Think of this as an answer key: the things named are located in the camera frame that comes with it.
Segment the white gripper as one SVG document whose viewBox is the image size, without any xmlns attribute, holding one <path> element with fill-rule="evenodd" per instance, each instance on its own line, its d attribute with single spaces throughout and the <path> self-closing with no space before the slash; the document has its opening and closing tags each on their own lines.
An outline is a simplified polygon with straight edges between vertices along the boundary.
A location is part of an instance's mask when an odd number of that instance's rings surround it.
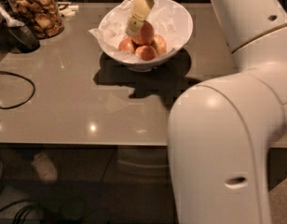
<svg viewBox="0 0 287 224">
<path fill-rule="evenodd" d="M 154 0 L 132 0 L 126 28 L 126 34 L 128 36 L 136 36 L 139 34 L 153 6 Z"/>
</svg>

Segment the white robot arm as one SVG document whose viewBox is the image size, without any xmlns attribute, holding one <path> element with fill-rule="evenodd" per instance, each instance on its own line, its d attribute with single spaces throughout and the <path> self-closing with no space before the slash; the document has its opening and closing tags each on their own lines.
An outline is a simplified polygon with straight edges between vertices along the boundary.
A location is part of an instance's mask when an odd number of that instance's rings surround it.
<svg viewBox="0 0 287 224">
<path fill-rule="evenodd" d="M 287 13 L 278 0 L 211 0 L 238 71 L 174 103 L 168 155 L 179 224 L 271 224 L 267 153 L 287 127 Z"/>
</svg>

